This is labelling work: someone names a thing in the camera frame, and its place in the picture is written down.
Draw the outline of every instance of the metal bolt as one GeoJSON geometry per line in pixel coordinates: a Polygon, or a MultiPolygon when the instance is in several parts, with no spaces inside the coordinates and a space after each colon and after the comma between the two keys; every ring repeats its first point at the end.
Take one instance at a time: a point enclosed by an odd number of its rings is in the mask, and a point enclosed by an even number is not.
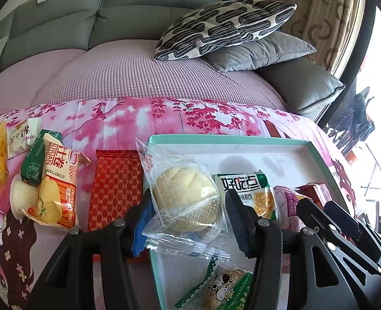
{"type": "Polygon", "coordinates": [[[258,220],[258,225],[267,227],[270,225],[270,221],[268,219],[261,218],[258,220]]]}
{"type": "Polygon", "coordinates": [[[333,243],[331,243],[331,242],[327,242],[326,245],[327,245],[328,249],[330,249],[330,250],[336,250],[336,246],[334,246],[333,243]]]}
{"type": "Polygon", "coordinates": [[[113,225],[116,226],[116,227],[122,227],[126,222],[124,221],[124,219],[116,219],[114,222],[113,222],[113,225]]]}
{"type": "Polygon", "coordinates": [[[312,236],[314,234],[314,230],[311,229],[310,227],[304,227],[303,228],[303,233],[306,235],[306,236],[312,236]]]}
{"type": "Polygon", "coordinates": [[[76,236],[78,234],[78,232],[80,232],[80,227],[78,226],[73,226],[72,228],[70,228],[70,230],[68,231],[71,235],[73,236],[76,236]]]}

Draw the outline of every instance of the table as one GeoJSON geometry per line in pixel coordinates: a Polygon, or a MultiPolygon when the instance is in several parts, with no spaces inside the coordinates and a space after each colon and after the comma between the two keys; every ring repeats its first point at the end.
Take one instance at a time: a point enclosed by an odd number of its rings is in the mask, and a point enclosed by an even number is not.
{"type": "MultiPolygon", "coordinates": [[[[135,137],[154,134],[228,134],[295,138],[311,141],[330,169],[351,214],[359,213],[359,192],[350,166],[317,125],[295,114],[213,100],[114,98],[41,104],[0,115],[12,127],[40,117],[42,128],[62,132],[63,144],[83,152],[92,164],[82,167],[77,183],[77,213],[87,230],[90,193],[97,164],[96,149],[136,149],[135,137]]],[[[9,183],[19,173],[25,154],[8,162],[9,183]]],[[[9,204],[9,183],[0,190],[0,297],[14,310],[24,309],[32,286],[63,239],[58,229],[28,219],[16,220],[9,204]]],[[[156,307],[149,265],[131,266],[132,283],[141,308],[156,307]]],[[[103,309],[100,266],[94,266],[97,309],[103,309]]]]}

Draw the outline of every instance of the cartoon eye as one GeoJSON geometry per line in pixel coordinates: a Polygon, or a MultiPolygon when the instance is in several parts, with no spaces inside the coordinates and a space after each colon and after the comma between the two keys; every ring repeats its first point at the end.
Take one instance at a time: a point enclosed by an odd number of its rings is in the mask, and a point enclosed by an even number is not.
{"type": "Polygon", "coordinates": [[[0,274],[0,284],[2,285],[4,289],[7,289],[7,283],[1,274],[0,274]]]}

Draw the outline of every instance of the beige patterned curtain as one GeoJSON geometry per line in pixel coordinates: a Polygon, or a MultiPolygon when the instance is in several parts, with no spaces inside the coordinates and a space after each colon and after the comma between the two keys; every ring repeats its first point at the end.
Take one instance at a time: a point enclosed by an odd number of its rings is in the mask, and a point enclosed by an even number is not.
{"type": "Polygon", "coordinates": [[[281,30],[313,45],[317,52],[307,57],[334,73],[348,43],[357,0],[280,1],[297,4],[297,10],[281,30]]]}

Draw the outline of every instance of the black and white patterned pillow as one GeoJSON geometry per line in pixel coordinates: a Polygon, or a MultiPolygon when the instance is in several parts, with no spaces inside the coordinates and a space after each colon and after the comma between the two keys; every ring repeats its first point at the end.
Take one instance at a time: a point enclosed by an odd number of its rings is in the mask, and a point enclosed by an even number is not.
{"type": "Polygon", "coordinates": [[[259,40],[278,29],[297,5],[281,1],[230,0],[194,9],[172,24],[155,49],[158,61],[259,40]]]}

